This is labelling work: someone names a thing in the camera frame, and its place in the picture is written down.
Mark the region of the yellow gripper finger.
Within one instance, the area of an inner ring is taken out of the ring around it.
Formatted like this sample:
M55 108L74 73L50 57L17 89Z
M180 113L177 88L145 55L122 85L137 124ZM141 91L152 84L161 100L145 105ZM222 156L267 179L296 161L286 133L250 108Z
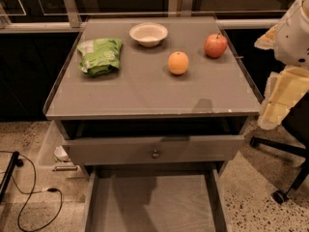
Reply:
M256 42L254 42L254 46L263 50L273 49L276 29L277 25L269 28Z
M309 91L309 70L287 66L280 73L273 72L267 80L258 125L263 130L279 126L290 110Z

